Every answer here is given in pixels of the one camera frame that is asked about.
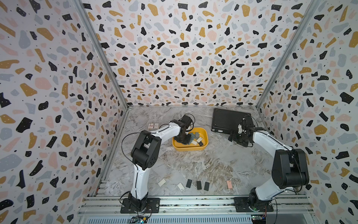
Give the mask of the grey eraser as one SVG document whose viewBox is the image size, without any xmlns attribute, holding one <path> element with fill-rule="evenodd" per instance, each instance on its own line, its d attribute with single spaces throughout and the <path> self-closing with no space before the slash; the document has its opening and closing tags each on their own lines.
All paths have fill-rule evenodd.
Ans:
<svg viewBox="0 0 358 224">
<path fill-rule="evenodd" d="M 198 139 L 200 137 L 200 135 L 198 133 L 193 133 L 193 138 L 194 139 Z"/>
</svg>

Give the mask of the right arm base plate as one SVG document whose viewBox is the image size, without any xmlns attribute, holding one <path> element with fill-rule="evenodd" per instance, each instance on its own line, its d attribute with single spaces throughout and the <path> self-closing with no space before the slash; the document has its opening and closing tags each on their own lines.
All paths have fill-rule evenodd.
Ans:
<svg viewBox="0 0 358 224">
<path fill-rule="evenodd" d="M 250 197 L 234 197 L 236 212 L 273 212 L 271 201 L 260 201 Z"/>
</svg>

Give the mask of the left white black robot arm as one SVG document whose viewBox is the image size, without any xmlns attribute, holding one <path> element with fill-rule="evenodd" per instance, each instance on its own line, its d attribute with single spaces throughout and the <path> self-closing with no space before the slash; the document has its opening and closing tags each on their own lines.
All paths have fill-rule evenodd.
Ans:
<svg viewBox="0 0 358 224">
<path fill-rule="evenodd" d="M 147 205 L 150 170 L 158 159 L 161 144 L 172 138 L 178 143 L 191 143 L 189 132 L 194 124 L 194 116 L 185 114 L 181 119 L 174 119 L 156 131 L 144 130 L 139 133 L 131 151 L 134 181 L 129 193 L 129 201 L 137 211 L 144 210 Z"/>
</svg>

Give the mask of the yellow plastic storage box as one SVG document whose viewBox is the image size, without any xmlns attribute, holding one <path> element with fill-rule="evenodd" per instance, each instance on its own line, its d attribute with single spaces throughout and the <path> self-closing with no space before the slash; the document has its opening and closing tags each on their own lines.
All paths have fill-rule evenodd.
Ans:
<svg viewBox="0 0 358 224">
<path fill-rule="evenodd" d="M 194 145 L 192 143 L 190 143 L 189 145 L 183 145 L 175 141 L 174 138 L 172 138 L 172 146 L 179 152 L 204 150 L 209 143 L 207 131 L 204 128 L 195 127 L 191 132 L 189 132 L 189 134 L 191 135 L 191 140 L 196 141 L 197 139 L 193 138 L 193 133 L 198 133 L 200 137 L 203 138 L 203 146 L 200 146 L 199 143 L 197 145 Z"/>
</svg>

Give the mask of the white eraser bottom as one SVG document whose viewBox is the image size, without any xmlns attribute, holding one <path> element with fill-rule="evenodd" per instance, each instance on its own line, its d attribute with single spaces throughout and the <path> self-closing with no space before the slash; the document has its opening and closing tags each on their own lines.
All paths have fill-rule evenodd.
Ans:
<svg viewBox="0 0 358 224">
<path fill-rule="evenodd" d="M 184 191 L 185 187 L 183 186 L 182 183 L 177 184 L 178 188 L 180 189 L 180 191 Z"/>
</svg>

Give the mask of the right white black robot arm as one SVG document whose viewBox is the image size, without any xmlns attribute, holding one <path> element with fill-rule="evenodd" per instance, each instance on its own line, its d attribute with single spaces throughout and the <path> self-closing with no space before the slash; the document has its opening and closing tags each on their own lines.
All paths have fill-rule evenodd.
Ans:
<svg viewBox="0 0 358 224">
<path fill-rule="evenodd" d="M 305 152 L 298 148 L 288 146 L 264 128 L 248 123 L 249 116 L 244 116 L 238 130 L 232 133 L 232 139 L 243 147 L 249 144 L 261 146 L 273 157 L 271 178 L 259 187 L 250 191 L 247 205 L 252 211 L 268 208 L 275 197 L 285 191 L 297 193 L 309 183 L 309 172 Z"/>
</svg>

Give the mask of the pink eraser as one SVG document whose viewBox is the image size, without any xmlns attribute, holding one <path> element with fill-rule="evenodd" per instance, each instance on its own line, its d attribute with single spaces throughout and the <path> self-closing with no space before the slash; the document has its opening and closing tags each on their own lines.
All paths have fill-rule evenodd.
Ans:
<svg viewBox="0 0 358 224">
<path fill-rule="evenodd" d="M 231 183 L 230 180 L 227 181 L 227 187 L 228 187 L 228 189 L 232 189 L 232 188 L 233 188 L 232 183 Z"/>
</svg>

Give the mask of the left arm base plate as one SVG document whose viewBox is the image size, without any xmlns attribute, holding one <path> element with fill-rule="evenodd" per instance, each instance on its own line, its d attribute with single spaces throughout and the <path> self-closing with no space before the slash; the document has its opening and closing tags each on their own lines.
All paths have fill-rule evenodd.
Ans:
<svg viewBox="0 0 358 224">
<path fill-rule="evenodd" d="M 146 205 L 140 205 L 139 208 L 136 205 L 126 198 L 122 202 L 122 207 L 120 210 L 121 214 L 137 214 L 137 213 L 149 213 L 155 214 L 159 213 L 160 198 L 159 197 L 150 197 L 147 198 Z"/>
</svg>

